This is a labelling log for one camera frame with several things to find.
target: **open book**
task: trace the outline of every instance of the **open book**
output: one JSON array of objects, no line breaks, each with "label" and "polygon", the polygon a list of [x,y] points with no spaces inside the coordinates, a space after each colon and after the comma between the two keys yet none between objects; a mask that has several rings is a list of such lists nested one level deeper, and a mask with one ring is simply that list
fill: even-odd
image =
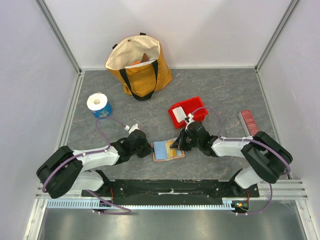
[{"label": "open book", "polygon": [[155,141],[151,145],[154,148],[153,161],[164,162],[172,159],[184,158],[186,156],[184,151],[178,149],[171,149],[170,145],[175,142],[177,138],[167,141]]}]

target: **wall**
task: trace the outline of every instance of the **wall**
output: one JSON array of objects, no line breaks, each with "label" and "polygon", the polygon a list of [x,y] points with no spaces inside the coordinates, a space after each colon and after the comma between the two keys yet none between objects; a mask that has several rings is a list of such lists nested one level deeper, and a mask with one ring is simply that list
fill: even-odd
[{"label": "wall", "polygon": [[260,72],[293,173],[320,226],[320,1],[302,0]]},{"label": "wall", "polygon": [[77,75],[33,0],[0,6],[0,232],[22,239]]},{"label": "wall", "polygon": [[82,68],[147,33],[170,67],[254,66],[290,0],[46,0]]}]

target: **beige bag lining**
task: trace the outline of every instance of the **beige bag lining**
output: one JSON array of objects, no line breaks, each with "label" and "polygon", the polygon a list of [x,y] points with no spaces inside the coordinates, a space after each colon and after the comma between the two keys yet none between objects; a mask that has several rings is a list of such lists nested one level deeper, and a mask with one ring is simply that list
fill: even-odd
[{"label": "beige bag lining", "polygon": [[130,36],[122,40],[115,47],[106,61],[105,67],[111,70],[124,69],[132,63],[141,61],[144,54],[149,59],[158,59],[160,55],[160,43],[153,37],[146,35]]}]

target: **yellow tote bag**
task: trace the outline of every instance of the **yellow tote bag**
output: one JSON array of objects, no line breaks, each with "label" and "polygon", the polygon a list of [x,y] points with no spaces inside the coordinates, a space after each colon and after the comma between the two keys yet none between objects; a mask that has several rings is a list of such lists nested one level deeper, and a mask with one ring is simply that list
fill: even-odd
[{"label": "yellow tote bag", "polygon": [[105,67],[123,84],[124,92],[139,101],[150,99],[172,80],[160,42],[145,33],[114,45]]}]

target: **black base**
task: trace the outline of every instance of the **black base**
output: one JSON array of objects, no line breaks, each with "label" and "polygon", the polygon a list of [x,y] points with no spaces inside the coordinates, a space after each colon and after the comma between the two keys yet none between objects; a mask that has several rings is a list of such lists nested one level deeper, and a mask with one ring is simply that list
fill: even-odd
[{"label": "black base", "polygon": [[[258,198],[258,186],[252,185],[235,195],[228,181],[219,180],[137,180],[116,179],[110,182],[117,205],[221,205],[222,198]],[[99,191],[100,197],[111,197],[110,191]],[[91,197],[82,191],[83,197]]]}]

